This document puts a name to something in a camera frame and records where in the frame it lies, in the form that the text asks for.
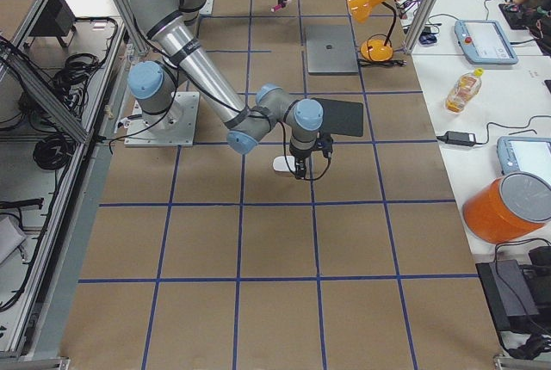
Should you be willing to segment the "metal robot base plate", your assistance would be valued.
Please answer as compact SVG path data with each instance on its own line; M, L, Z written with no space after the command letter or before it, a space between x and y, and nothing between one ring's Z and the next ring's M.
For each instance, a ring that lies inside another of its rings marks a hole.
M139 118L130 120L125 128L129 137L124 138L127 147L171 147L194 144L195 127L200 94L195 91L175 93L175 99L167 115L157 117L143 114L137 100L133 113Z

